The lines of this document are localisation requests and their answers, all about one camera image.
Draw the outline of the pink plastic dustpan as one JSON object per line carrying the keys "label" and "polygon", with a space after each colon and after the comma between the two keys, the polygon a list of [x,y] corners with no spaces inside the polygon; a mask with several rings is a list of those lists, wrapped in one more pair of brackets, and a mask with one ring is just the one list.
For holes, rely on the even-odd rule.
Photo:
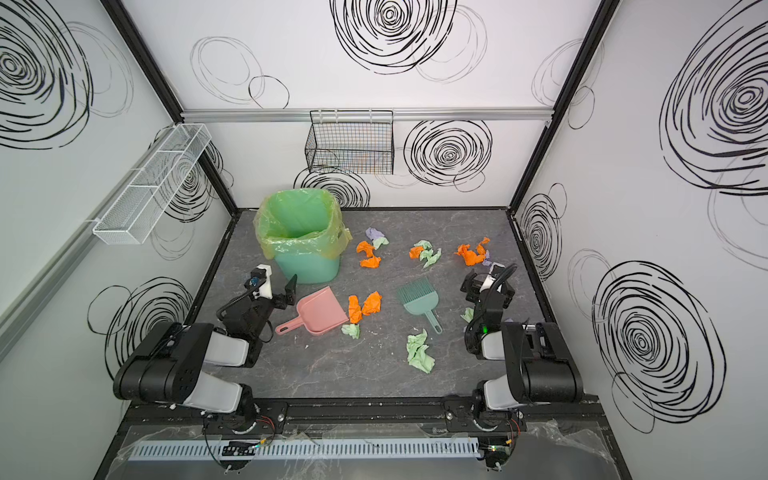
{"label": "pink plastic dustpan", "polygon": [[277,335],[304,327],[311,335],[320,336],[349,321],[329,286],[300,299],[296,310],[296,318],[275,327]]}

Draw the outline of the teal hand brush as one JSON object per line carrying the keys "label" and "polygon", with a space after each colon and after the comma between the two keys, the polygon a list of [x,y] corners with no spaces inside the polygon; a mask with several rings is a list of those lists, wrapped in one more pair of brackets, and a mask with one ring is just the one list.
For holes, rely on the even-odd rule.
{"label": "teal hand brush", "polygon": [[422,277],[400,286],[396,296],[408,313],[424,316],[437,334],[443,333],[434,312],[439,303],[439,295],[428,278]]}

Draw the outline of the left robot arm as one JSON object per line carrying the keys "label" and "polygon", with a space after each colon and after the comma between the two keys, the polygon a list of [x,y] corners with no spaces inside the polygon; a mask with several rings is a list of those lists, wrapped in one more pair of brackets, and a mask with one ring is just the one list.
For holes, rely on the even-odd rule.
{"label": "left robot arm", "polygon": [[266,343],[262,332],[271,325],[271,314],[296,303],[298,276],[290,276],[280,292],[272,289],[271,277],[269,265],[252,270],[245,292],[217,310],[221,327],[178,322],[153,327],[118,369],[114,395],[230,417],[241,430],[259,422],[259,407],[249,386],[217,378],[203,367],[255,365]]}

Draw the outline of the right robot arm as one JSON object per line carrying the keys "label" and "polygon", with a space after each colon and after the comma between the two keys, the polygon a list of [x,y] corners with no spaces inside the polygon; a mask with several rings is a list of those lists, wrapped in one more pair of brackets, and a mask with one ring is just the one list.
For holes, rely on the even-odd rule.
{"label": "right robot arm", "polygon": [[504,364],[505,373],[482,381],[472,394],[471,412],[485,427],[498,424],[503,412],[526,405],[579,403],[583,381],[554,322],[514,320],[505,316],[515,291],[509,278],[517,266],[493,263],[481,275],[471,270],[460,291],[473,305],[464,331],[468,353]]}

